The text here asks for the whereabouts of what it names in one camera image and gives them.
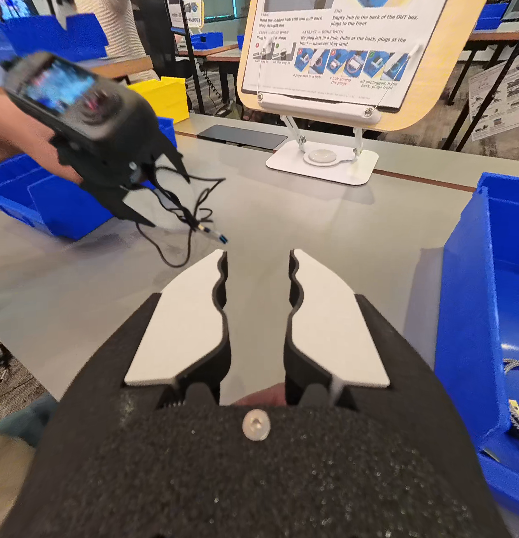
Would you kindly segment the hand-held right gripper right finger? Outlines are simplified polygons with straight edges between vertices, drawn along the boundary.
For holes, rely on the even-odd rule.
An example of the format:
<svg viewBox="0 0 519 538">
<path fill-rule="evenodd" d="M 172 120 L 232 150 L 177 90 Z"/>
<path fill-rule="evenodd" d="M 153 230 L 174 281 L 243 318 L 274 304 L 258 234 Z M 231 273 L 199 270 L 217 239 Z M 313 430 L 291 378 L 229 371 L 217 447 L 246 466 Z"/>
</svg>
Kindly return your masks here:
<svg viewBox="0 0 519 538">
<path fill-rule="evenodd" d="M 342 405 L 351 387 L 388 389 L 390 377 L 353 289 L 302 249 L 289 254 L 290 306 L 283 347 L 285 399 L 312 385 Z"/>
</svg>

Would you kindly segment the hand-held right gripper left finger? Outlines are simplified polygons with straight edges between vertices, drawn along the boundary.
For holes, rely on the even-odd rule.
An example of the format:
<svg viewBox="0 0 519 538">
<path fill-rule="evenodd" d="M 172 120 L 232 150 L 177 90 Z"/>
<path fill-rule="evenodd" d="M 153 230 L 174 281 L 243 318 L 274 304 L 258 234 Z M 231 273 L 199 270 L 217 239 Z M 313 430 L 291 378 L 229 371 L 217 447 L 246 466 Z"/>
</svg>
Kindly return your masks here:
<svg viewBox="0 0 519 538">
<path fill-rule="evenodd" d="M 227 280 L 227 252 L 215 250 L 162 289 L 125 386 L 170 387 L 184 401 L 190 386 L 203 384 L 220 404 L 221 383 L 231 366 Z"/>
</svg>

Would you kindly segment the person's left forearm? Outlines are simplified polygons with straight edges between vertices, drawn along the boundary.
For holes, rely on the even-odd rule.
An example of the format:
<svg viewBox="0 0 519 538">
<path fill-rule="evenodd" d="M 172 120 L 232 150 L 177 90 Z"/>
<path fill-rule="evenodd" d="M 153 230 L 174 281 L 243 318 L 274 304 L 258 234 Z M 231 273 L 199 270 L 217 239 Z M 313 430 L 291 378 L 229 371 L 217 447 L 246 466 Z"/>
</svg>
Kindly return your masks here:
<svg viewBox="0 0 519 538">
<path fill-rule="evenodd" d="M 82 178 L 71 166 L 63 166 L 50 144 L 53 131 L 21 111 L 0 92 L 0 163 L 24 153 L 51 174 L 80 185 Z"/>
</svg>

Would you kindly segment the grey background desk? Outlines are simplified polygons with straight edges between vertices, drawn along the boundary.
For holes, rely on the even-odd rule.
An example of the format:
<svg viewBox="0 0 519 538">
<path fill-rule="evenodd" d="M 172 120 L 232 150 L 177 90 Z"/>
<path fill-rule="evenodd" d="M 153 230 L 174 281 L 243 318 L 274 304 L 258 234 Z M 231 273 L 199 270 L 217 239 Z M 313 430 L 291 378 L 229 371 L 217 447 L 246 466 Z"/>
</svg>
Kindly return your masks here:
<svg viewBox="0 0 519 538">
<path fill-rule="evenodd" d="M 135 75 L 153 68 L 148 55 L 142 57 L 105 57 L 84 60 L 78 63 L 81 67 L 100 76 L 118 79 Z"/>
</svg>

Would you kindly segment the yellow plastic bin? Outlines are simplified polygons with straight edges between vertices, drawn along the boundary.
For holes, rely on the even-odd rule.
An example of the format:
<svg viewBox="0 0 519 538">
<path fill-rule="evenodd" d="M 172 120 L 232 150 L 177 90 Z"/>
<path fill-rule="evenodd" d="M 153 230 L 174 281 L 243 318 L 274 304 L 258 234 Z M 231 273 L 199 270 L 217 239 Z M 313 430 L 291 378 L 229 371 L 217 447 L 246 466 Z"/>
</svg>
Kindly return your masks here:
<svg viewBox="0 0 519 538">
<path fill-rule="evenodd" d="M 173 119 L 175 123 L 189 118 L 184 78 L 162 77 L 130 84 L 128 88 L 145 98 L 158 117 Z"/>
</svg>

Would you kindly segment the computer monitor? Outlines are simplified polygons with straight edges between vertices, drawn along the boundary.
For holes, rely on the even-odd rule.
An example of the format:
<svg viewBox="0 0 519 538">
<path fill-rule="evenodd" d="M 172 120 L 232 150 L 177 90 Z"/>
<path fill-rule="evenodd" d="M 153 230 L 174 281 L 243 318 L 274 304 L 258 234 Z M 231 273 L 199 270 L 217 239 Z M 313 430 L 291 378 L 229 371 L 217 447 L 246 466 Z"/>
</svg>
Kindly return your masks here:
<svg viewBox="0 0 519 538">
<path fill-rule="evenodd" d="M 38 16 L 33 1 L 0 1 L 0 21 Z"/>
</svg>

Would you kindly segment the wooden book stand white base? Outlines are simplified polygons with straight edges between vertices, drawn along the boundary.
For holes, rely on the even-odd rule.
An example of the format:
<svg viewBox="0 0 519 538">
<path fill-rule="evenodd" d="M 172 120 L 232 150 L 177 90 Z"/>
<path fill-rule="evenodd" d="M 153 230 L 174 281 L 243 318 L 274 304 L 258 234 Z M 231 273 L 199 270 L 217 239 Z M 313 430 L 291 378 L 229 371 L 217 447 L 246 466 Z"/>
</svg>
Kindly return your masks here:
<svg viewBox="0 0 519 538">
<path fill-rule="evenodd" d="M 238 69 L 238 94 L 248 109 L 280 116 L 290 140 L 276 150 L 269 169 L 342 185 L 366 184 L 378 154 L 364 149 L 365 130 L 391 132 L 417 123 L 437 103 L 485 1 L 446 1 L 399 110 L 353 103 L 242 91 L 258 1 L 251 1 Z"/>
</svg>

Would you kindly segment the person's blue trousers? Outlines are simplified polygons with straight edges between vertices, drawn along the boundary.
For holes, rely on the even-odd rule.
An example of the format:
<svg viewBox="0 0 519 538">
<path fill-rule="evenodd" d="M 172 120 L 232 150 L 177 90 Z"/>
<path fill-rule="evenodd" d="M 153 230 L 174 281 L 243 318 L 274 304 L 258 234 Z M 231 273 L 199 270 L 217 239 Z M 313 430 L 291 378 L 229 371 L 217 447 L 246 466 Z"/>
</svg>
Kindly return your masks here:
<svg viewBox="0 0 519 538">
<path fill-rule="evenodd" d="M 43 394 L 27 407 L 1 419 L 0 435 L 22 440 L 36 448 L 58 405 L 59 402 L 51 394 Z"/>
</svg>

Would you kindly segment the person's beige clothing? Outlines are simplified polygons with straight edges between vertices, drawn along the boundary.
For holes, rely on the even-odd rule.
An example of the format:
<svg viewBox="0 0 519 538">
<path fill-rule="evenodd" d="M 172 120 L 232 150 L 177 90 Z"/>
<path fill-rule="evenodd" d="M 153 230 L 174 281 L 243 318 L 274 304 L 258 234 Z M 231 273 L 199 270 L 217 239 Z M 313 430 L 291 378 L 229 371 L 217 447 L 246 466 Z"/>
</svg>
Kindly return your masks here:
<svg viewBox="0 0 519 538">
<path fill-rule="evenodd" d="M 0 527 L 17 500 L 34 454 L 24 440 L 0 434 Z"/>
</svg>

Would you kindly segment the printed instruction sheet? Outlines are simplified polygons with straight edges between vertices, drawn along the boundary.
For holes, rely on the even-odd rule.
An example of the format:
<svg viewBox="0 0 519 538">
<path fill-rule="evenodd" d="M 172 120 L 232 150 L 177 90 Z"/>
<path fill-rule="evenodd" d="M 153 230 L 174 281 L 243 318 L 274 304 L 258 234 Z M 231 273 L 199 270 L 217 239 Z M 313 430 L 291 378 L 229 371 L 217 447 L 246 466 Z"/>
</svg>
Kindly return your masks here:
<svg viewBox="0 0 519 538">
<path fill-rule="evenodd" d="M 399 110 L 446 1 L 258 1 L 242 91 Z"/>
</svg>

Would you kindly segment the printed sheet on black easel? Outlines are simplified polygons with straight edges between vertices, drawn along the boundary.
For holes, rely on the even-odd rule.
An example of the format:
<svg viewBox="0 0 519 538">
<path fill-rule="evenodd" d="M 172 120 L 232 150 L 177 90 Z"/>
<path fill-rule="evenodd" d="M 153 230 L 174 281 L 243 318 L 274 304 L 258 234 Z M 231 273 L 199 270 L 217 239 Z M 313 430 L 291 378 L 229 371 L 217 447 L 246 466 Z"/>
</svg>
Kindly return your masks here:
<svg viewBox="0 0 519 538">
<path fill-rule="evenodd" d="M 468 105 L 469 111 L 463 123 L 471 125 L 483 104 L 488 92 L 492 89 L 502 72 L 505 62 L 469 78 Z M 493 99 L 481 114 L 478 123 L 471 131 L 468 142 L 488 141 L 492 137 L 502 135 L 519 128 L 519 56 L 513 61 L 510 69 L 498 86 Z"/>
</svg>

